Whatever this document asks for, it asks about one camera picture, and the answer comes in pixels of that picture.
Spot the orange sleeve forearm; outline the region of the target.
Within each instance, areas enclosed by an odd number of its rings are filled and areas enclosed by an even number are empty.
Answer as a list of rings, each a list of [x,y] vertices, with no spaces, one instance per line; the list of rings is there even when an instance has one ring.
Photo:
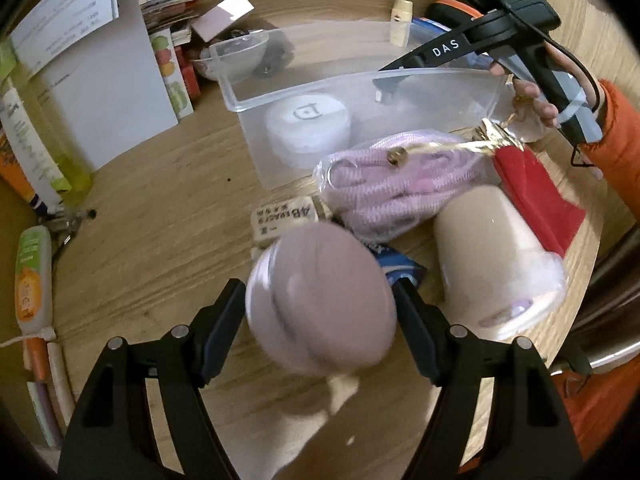
[[[600,80],[606,103],[603,138],[580,150],[602,171],[608,185],[639,220],[639,112],[612,82]]]

